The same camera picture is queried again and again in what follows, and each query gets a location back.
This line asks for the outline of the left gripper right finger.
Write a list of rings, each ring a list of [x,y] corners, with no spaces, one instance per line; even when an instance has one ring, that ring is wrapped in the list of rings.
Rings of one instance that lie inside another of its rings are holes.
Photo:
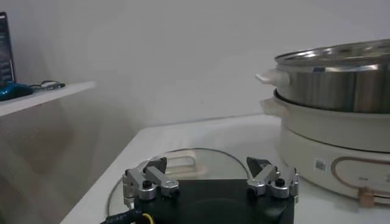
[[[278,199],[299,198],[299,173],[295,167],[280,170],[266,159],[247,157],[252,177],[247,180],[248,190],[256,196],[269,194]]]

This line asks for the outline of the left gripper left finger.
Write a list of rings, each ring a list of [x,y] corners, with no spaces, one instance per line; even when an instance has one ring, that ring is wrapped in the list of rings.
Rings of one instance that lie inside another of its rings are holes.
[[[122,175],[124,204],[130,205],[136,197],[151,201],[160,191],[163,197],[174,198],[180,194],[179,181],[167,177],[167,157],[154,158],[140,168],[125,170]]]

